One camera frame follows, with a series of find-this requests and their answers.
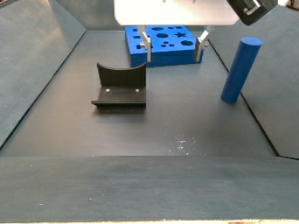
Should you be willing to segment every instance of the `blue foam block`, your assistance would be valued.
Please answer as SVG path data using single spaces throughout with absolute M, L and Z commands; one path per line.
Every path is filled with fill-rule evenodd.
M 164 67 L 202 63 L 194 59 L 196 38 L 183 25 L 148 25 L 146 33 L 152 39 L 152 61 L 148 67 Z M 131 55 L 131 67 L 138 67 L 146 62 L 146 49 L 140 46 L 143 41 L 136 26 L 125 27 L 125 40 Z

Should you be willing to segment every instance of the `black bracket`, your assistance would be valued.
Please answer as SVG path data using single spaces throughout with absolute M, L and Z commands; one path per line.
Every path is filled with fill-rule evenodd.
M 100 91 L 91 103 L 103 106 L 146 106 L 146 63 L 128 69 L 97 64 Z

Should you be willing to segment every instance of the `hole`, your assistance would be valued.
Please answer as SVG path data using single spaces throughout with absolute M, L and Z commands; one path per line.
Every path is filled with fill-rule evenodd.
M 154 30 L 154 31 L 158 31 L 158 32 L 159 32 L 162 29 L 163 29 L 163 27 L 155 27 L 155 28 L 152 28 L 152 30 Z
M 168 35 L 167 35 L 166 33 L 158 33 L 158 34 L 156 34 L 156 37 L 158 37 L 159 39 L 166 39 L 166 38 L 168 38 Z
M 178 36 L 178 38 L 186 38 L 186 33 L 178 32 L 176 34 L 174 34 Z
M 191 42 L 190 40 L 184 40 L 184 41 L 182 41 L 182 44 L 183 44 L 184 46 L 192 46 L 192 42 Z

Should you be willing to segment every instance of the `gray wall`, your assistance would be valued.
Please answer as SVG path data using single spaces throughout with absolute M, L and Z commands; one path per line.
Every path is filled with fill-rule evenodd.
M 57 0 L 57 2 L 88 30 L 123 30 L 115 19 L 113 0 Z
M 1 8 L 0 146 L 84 32 L 53 0 L 17 1 Z

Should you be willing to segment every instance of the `dark surface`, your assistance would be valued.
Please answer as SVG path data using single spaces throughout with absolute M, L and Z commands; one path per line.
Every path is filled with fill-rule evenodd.
M 282 158 L 1 157 L 1 222 L 299 219 Z
M 56 1 L 0 10 L 0 146 L 77 44 L 84 27 Z
M 220 100 L 227 71 L 211 48 L 200 65 L 147 68 L 142 111 L 89 103 L 97 62 L 129 67 L 121 31 L 87 32 L 1 156 L 274 156 L 242 99 L 235 106 Z
M 250 27 L 240 22 L 219 27 L 210 41 L 230 68 L 244 36 L 263 41 L 243 94 L 278 153 L 299 158 L 299 17 L 298 13 L 276 6 Z

